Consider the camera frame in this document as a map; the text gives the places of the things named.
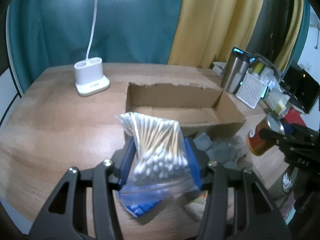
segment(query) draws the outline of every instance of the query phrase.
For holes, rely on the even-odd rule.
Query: gray crumpled fabric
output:
[[[217,137],[211,140],[206,133],[201,133],[194,140],[199,150],[205,151],[210,160],[217,160],[224,167],[239,170],[237,160],[249,152],[239,136],[232,138]]]

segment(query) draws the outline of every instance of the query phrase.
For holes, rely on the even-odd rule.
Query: white lamp base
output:
[[[99,57],[77,62],[75,74],[76,88],[83,97],[103,91],[110,86],[110,80],[103,74],[102,59]]]
[[[79,95],[83,97],[87,97],[100,91],[103,91],[107,89],[109,86],[110,81],[106,76],[103,76],[103,78],[85,85],[76,84],[76,88],[78,90]]]

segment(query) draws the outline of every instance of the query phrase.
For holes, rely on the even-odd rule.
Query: yellow curtain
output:
[[[277,56],[276,60],[274,61],[274,65],[278,70],[284,71],[291,53],[293,46],[297,40],[301,20],[302,20],[302,14],[303,14],[303,0],[294,0],[293,5],[293,12],[292,12],[292,19],[289,27],[289,31],[287,34],[287,37],[285,38],[284,45]]]
[[[263,0],[182,0],[169,65],[208,68],[246,49]]]

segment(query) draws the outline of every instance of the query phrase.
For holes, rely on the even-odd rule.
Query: teal curtain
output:
[[[25,92],[47,68],[85,59],[94,0],[13,0],[12,59]],[[89,57],[159,63],[169,58],[181,0],[99,0]]]
[[[302,20],[301,20],[298,37],[292,49],[292,53],[291,53],[288,65],[283,73],[283,76],[287,73],[288,68],[290,67],[292,61],[298,62],[301,57],[301,54],[302,54],[304,45],[306,44],[306,40],[308,36],[309,23],[310,23],[310,3],[308,0],[303,0],[303,13],[302,13]]]

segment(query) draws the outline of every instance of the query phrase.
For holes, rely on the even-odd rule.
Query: torn cardboard edge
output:
[[[222,88],[173,83],[127,86],[126,112],[179,121],[183,136],[207,132],[210,137],[233,136],[244,115]]]

